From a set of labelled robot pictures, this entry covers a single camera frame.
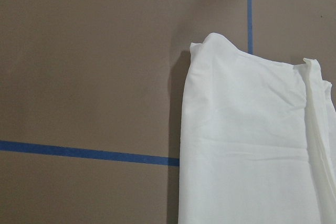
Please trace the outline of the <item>white long-sleeve printed shirt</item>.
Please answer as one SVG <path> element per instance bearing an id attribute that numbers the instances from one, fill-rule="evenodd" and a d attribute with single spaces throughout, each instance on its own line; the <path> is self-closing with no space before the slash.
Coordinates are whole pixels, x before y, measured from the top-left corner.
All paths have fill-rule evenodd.
<path id="1" fill-rule="evenodd" d="M 179 223 L 335 223 L 335 109 L 318 61 L 191 44 Z"/>

